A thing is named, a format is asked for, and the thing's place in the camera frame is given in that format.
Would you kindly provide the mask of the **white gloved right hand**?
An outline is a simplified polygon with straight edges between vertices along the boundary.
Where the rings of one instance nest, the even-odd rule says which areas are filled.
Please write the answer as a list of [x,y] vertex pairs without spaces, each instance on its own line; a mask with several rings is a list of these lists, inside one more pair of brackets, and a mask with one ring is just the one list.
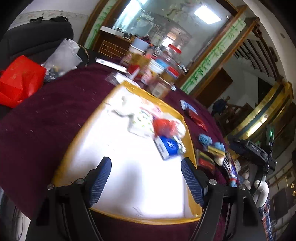
[[247,187],[247,189],[250,191],[251,187],[254,187],[257,189],[255,191],[253,200],[256,204],[257,208],[261,208],[267,201],[268,195],[269,195],[269,187],[268,184],[265,181],[254,181],[254,175],[251,174],[250,170],[247,171],[245,174],[243,174],[243,184]]

